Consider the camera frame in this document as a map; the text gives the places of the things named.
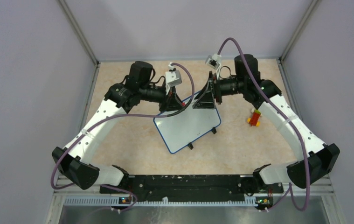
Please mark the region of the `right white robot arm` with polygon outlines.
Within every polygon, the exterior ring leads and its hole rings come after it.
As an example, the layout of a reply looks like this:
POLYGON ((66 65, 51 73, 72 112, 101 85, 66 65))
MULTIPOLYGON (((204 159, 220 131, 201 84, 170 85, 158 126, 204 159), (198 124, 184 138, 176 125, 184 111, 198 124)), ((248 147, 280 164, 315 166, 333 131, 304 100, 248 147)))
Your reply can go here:
POLYGON ((290 108, 277 85, 261 78, 258 60, 250 54, 234 58, 235 74, 220 76, 221 56, 206 59, 209 72, 206 85, 195 97, 194 109, 215 109, 224 96, 242 94, 261 115, 265 116, 293 150, 296 161, 282 165, 263 165, 254 170, 253 188, 265 192, 271 184, 290 182, 305 189, 329 174, 340 154, 336 144, 326 144, 317 137, 290 108))

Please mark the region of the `blue framed whiteboard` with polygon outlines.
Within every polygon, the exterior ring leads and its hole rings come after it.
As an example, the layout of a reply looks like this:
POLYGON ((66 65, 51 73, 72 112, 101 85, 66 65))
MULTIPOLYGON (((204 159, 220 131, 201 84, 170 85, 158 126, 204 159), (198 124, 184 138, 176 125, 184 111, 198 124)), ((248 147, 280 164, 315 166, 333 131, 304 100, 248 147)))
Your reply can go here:
POLYGON ((157 128, 167 150, 175 154, 188 143, 193 143, 202 136, 211 133, 222 120, 217 109, 193 109, 195 99, 189 107, 178 115, 167 118, 154 118, 157 128))

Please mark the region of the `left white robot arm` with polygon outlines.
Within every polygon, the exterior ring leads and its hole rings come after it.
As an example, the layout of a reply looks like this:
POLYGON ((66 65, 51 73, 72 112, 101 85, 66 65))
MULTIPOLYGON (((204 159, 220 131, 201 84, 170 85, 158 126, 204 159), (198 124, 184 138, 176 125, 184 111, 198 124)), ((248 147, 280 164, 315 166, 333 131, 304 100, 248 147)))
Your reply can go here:
POLYGON ((157 86, 153 82, 156 75, 154 67, 144 61, 131 64, 129 73, 121 82, 111 85, 105 93, 100 106, 88 123, 64 147, 56 147, 52 152, 55 166, 51 173, 50 185, 59 190, 78 186, 82 190, 94 184, 111 185, 118 193, 128 189, 127 172, 112 165, 97 167, 92 158, 111 129, 125 117, 156 118, 157 115, 131 114, 131 109, 142 100, 158 103, 160 106, 175 101, 177 107, 171 107, 169 117, 176 116, 187 109, 189 103, 183 103, 178 97, 175 86, 181 83, 178 68, 185 71, 194 88, 192 75, 179 63, 169 63, 169 75, 157 86))

